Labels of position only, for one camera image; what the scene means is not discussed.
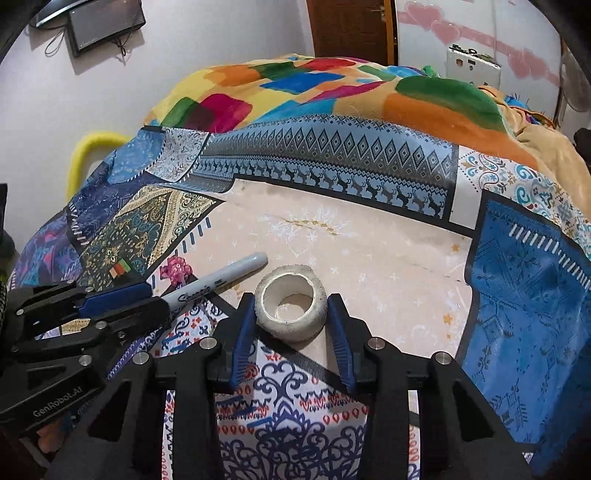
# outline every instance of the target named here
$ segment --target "colorful blanket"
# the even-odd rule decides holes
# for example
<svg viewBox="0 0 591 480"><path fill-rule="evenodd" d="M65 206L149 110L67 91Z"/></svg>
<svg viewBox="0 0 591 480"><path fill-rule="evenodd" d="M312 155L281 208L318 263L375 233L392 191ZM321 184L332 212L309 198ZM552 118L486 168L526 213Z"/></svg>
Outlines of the colorful blanket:
<svg viewBox="0 0 591 480"><path fill-rule="evenodd" d="M11 286L100 290L124 260L160 295L175 289L170 261L191 281L268 254L262 272L134 342L115 374L140 349L181 352L267 272L307 264L374 335L454 355L544 472L589 413L591 227L499 98L344 58L201 70L34 235ZM228 478L354 478L368 406L344 393L324 333L292 346L262 333L249 360L235 395L216 399ZM163 478L173 414L169 392Z"/></svg>

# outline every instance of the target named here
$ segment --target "pink heart decal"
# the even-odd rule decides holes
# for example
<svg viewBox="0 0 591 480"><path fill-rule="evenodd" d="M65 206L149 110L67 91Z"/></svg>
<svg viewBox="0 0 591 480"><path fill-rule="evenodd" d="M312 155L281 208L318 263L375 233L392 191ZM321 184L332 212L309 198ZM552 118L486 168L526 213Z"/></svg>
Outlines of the pink heart decal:
<svg viewBox="0 0 591 480"><path fill-rule="evenodd" d="M509 67L519 79L524 79L530 74L530 66L526 63L522 51L513 51L509 53Z"/></svg>
<svg viewBox="0 0 591 480"><path fill-rule="evenodd" d="M529 65L531 76L535 80L538 80L546 75L546 72L548 71L548 66L546 65L546 62L543 59L536 57L534 55L534 52L524 48L523 58L525 62Z"/></svg>
<svg viewBox="0 0 591 480"><path fill-rule="evenodd" d="M433 30L433 33L435 33L437 38L445 45L449 45L455 41L458 41L462 36L460 27L445 20L435 20L435 22L431 24L431 30Z"/></svg>
<svg viewBox="0 0 591 480"><path fill-rule="evenodd" d="M406 4L406 11L425 31L431 28L433 22L443 18L443 12L435 5L425 7L419 2L409 2Z"/></svg>

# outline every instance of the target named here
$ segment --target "yellow tube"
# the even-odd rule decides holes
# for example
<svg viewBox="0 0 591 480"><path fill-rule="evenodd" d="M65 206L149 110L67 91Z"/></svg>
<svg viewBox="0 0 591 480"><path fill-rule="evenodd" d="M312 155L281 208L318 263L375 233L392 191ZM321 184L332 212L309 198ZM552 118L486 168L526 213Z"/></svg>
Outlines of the yellow tube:
<svg viewBox="0 0 591 480"><path fill-rule="evenodd" d="M92 150L95 148L119 148L129 140L131 137L116 132L94 132L82 138L72 152L66 183L66 201L68 202L82 186L85 159Z"/></svg>

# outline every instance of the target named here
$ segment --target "wooden door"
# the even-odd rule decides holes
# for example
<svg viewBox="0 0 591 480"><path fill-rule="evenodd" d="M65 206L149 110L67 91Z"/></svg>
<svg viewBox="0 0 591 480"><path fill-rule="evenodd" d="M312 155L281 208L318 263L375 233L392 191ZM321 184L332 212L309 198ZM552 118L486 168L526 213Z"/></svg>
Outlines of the wooden door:
<svg viewBox="0 0 591 480"><path fill-rule="evenodd" d="M317 57L395 63L391 0L307 0Z"/></svg>

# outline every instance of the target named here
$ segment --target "marker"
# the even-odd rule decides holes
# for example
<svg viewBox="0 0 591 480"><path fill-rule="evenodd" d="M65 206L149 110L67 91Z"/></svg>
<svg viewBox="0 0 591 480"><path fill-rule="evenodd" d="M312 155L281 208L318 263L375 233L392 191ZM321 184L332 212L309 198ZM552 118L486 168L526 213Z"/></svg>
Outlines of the marker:
<svg viewBox="0 0 591 480"><path fill-rule="evenodd" d="M223 268L205 275L189 285L172 291L162 297L168 303L172 318L176 318L181 313L191 308L192 302L198 298L207 295L209 292L224 286L226 283L233 282L249 273L264 267L268 262L267 254L257 252L248 257L226 265Z"/></svg>

